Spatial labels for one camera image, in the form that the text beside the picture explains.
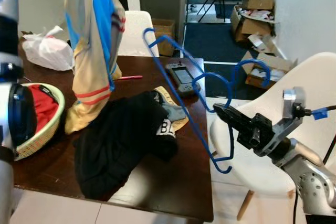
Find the black cloth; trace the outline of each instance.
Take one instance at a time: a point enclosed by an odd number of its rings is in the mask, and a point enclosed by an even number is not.
[[[74,142],[76,178],[85,197],[118,190],[149,152],[165,161],[174,156],[177,142],[167,115],[149,91],[108,102]]]

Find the dark wood tabletop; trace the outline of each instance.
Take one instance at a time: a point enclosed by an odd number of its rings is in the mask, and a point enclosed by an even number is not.
[[[73,74],[34,65],[24,60],[25,75],[32,82],[44,82],[58,87],[64,94],[66,109],[76,98],[71,90]],[[195,77],[199,71],[185,59],[160,58],[160,62],[185,63]],[[118,64],[123,76],[143,75],[139,80],[115,81],[111,100],[130,97],[158,86],[164,86],[172,95],[168,85],[151,57],[119,56]],[[196,62],[204,68],[203,59]],[[201,93],[205,94],[204,80]],[[207,139],[206,111],[198,97],[184,99],[191,116]],[[42,193],[85,199],[75,177],[74,147],[72,142],[80,132],[65,135],[60,128],[49,143],[30,157],[15,162],[15,186]],[[190,123],[176,133],[178,154],[170,162],[147,155],[133,170],[126,184],[105,204],[121,205],[145,211],[163,212],[197,219],[213,220],[212,187],[209,158],[196,137]]]

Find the white molded chair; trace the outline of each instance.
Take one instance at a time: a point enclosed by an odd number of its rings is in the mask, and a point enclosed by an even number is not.
[[[149,56],[146,44],[142,40],[142,33],[146,28],[153,28],[152,18],[148,12],[142,10],[127,10],[125,12],[125,31],[122,35],[118,55],[124,56]],[[156,40],[154,33],[148,33],[146,38],[149,42]],[[152,47],[156,57],[159,56],[157,45]]]
[[[258,99],[237,109],[252,118],[257,112],[277,123],[282,118],[282,91],[293,87],[303,87],[306,93],[306,108],[319,109],[336,105],[336,54],[323,52],[316,54],[292,69],[280,81]],[[317,152],[323,159],[336,133],[336,115],[315,121],[306,116],[303,123],[291,134],[301,143]],[[236,141],[238,132],[234,130],[234,159],[226,161],[232,165],[232,173],[249,188],[249,192],[238,213],[240,220],[254,192],[269,195],[294,195],[295,185],[291,178],[272,164],[269,157],[258,157]],[[219,117],[210,127],[210,137],[220,156],[229,155],[228,127]],[[336,159],[330,155],[327,166]]]

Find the handheld device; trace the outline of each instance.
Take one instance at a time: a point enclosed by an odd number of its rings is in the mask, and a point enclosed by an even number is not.
[[[177,84],[177,92],[181,97],[187,97],[196,94],[191,83],[194,77],[190,74],[187,66],[181,62],[168,64],[165,66],[166,71],[173,77]],[[201,86],[196,83],[196,87],[201,90]]]

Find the wooden chair leg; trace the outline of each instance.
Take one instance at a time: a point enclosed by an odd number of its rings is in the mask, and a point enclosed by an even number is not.
[[[240,210],[238,212],[237,220],[241,220],[241,218],[243,217],[243,215],[244,215],[244,213],[246,211],[246,208],[247,208],[248,204],[250,203],[250,201],[252,199],[253,194],[254,194],[254,191],[249,190],[247,192],[247,195],[246,195],[246,197],[244,199],[244,202],[243,202],[243,204],[240,207]]]

